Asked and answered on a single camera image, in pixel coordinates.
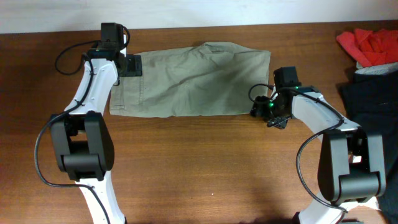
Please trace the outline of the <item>khaki green shorts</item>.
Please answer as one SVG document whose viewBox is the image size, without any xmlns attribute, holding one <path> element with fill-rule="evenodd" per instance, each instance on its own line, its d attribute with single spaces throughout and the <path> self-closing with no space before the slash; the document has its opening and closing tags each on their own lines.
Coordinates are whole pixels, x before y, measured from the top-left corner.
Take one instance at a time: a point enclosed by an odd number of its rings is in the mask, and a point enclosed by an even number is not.
<svg viewBox="0 0 398 224">
<path fill-rule="evenodd" d="M 271 52 L 232 42 L 141 53 L 142 76 L 111 90 L 111 115 L 143 118 L 248 114 L 249 89 L 269 80 Z"/>
</svg>

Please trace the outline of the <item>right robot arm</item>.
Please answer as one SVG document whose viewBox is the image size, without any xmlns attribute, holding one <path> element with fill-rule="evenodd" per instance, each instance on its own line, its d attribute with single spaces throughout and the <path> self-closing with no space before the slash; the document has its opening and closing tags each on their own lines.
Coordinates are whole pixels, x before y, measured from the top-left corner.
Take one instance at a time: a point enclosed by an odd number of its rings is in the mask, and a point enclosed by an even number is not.
<svg viewBox="0 0 398 224">
<path fill-rule="evenodd" d="M 291 118 L 303 122 L 313 135 L 299 147 L 295 166 L 311 204 L 297 212 L 293 223 L 346 223 L 345 215 L 356 207 L 379 209 L 377 197 L 386 189 L 383 143 L 380 134 L 367 133 L 326 102 L 313 86 L 268 86 L 272 95 L 257 96 L 251 116 L 260 116 L 268 127 L 284 129 Z M 306 184 L 300 159 L 315 139 L 322 143 L 318 164 L 319 193 Z"/>
</svg>

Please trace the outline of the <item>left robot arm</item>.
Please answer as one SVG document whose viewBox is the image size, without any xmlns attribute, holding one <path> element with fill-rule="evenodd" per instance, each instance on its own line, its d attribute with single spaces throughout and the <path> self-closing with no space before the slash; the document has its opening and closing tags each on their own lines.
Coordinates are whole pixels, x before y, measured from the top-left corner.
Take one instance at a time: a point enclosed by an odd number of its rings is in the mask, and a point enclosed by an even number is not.
<svg viewBox="0 0 398 224">
<path fill-rule="evenodd" d="M 139 55 L 128 55 L 130 33 L 117 23 L 102 23 L 100 40 L 82 55 L 84 74 L 70 104 L 53 115 L 51 133 L 58 168 L 83 193 L 94 223 L 126 223 L 111 180 L 114 144 L 103 118 L 108 95 L 122 77 L 142 76 Z"/>
</svg>

